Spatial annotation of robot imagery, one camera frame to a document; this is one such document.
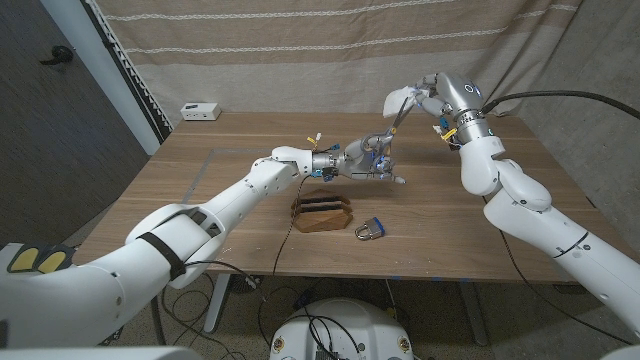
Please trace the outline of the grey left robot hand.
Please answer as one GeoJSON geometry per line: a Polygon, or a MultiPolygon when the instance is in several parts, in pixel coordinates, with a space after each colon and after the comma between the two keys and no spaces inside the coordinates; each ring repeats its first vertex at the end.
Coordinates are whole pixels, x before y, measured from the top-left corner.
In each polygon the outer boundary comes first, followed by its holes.
{"type": "Polygon", "coordinates": [[[391,134],[381,133],[353,141],[338,152],[338,173],[354,180],[385,180],[405,184],[404,178],[393,173],[395,160],[391,157],[392,140],[391,134]]]}

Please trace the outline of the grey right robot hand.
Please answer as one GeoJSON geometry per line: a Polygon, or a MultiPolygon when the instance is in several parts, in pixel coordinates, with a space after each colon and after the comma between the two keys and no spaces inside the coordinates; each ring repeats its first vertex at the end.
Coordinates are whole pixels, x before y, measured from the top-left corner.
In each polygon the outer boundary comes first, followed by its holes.
{"type": "Polygon", "coordinates": [[[440,117],[451,115],[462,144],[491,135],[481,113],[484,99],[479,88],[467,76],[439,72],[427,75],[412,95],[427,113],[440,117]]]}

